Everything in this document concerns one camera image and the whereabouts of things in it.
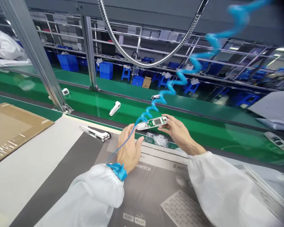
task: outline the white protective suit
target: white protective suit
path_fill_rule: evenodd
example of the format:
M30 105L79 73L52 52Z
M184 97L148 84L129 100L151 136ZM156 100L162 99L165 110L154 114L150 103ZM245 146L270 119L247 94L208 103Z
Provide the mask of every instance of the white protective suit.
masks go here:
M9 35L0 31L0 58L6 60L27 60L25 50Z
M188 172L199 203L214 226L284 226L257 199L256 184L220 157L211 152L189 156ZM35 226L107 226L123 197L123 182L105 164L98 164L76 177Z

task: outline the cardboard box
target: cardboard box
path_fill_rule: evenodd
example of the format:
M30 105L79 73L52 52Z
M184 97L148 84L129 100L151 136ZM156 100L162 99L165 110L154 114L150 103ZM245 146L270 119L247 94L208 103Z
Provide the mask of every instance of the cardboard box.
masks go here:
M150 85L151 85L151 77L145 77L143 80L142 87L149 88Z
M0 104L0 161L54 122L8 103Z

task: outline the white plastic device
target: white plastic device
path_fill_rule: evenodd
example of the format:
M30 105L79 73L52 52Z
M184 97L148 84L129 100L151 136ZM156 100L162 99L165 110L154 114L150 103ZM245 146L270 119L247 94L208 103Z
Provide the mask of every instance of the white plastic device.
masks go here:
M121 106L121 103L116 101L115 106L111 109L111 111L109 112L109 115L110 116L114 115L114 113L120 108L120 106Z
M137 124L137 130L145 130L150 129L154 127L159 127L160 125L167 124L167 117L158 117L151 120L148 120L147 122L140 122Z
M100 140L104 142L107 139L111 138L111 134L109 132L98 132L94 129L91 129L86 126L80 126L80 129L84 131L85 133L89 134L90 136L96 138L97 140Z
M274 143L274 145L278 146L280 149L284 150L284 140L278 137L276 134L272 132L266 132L264 135Z
M64 96L68 95L68 94L69 94L69 90L68 90L67 88L64 88L64 89L62 90L62 94L63 94Z
M151 100L154 100L154 99L157 99L157 98L160 98L160 95L152 96L152 97L151 97Z

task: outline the blue wrist strap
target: blue wrist strap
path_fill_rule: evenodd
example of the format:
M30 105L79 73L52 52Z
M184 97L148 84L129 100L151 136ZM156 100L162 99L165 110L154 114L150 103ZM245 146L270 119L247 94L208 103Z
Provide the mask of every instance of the blue wrist strap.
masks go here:
M113 172L121 181L124 181L124 179L127 177L126 170L124 169L124 164L122 164L122 166L119 163L106 165L113 170Z

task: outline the blue cable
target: blue cable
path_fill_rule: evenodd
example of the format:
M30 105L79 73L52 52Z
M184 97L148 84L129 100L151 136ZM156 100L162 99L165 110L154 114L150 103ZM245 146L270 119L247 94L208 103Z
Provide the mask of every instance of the blue cable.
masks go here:
M130 136L133 134L136 125L140 122L147 122L147 117L149 119L152 119L152 114L150 113L151 110L155 110L159 112L158 108L156 107L156 103L162 103L162 104L167 104L166 100L164 99L164 95L176 95L176 91L173 88L174 84L177 85L186 85L187 84L187 79L184 76L184 73L198 73L202 66L200 62L198 61L197 58L210 58L220 52L221 48L221 43L218 41L218 39L223 39L223 38L230 38L240 31L242 31L248 24L249 22L249 14L253 11L258 10L259 8L267 5L270 2L270 0L257 0L253 1L249 4L246 5L230 5L228 7L228 12L234 17L234 22L235 26L227 31L220 32L220 33L208 33L206 34L205 38L206 40L211 44L211 46L214 48L210 52L204 52L204 53L198 53L198 54L192 54L189 57L189 60L193 64L193 69L192 70L186 70L186 69L180 69L177 71L178 77L181 79L179 80L172 80L167 82L167 88L168 90L162 90L159 92L160 98L154 99L151 102L151 106L146 108L146 111L141 114L141 116L136 120L135 126L133 130L131 131L129 137L127 140L108 158L107 161L110 160L110 158L118 152L118 150L124 146L124 144L129 140Z

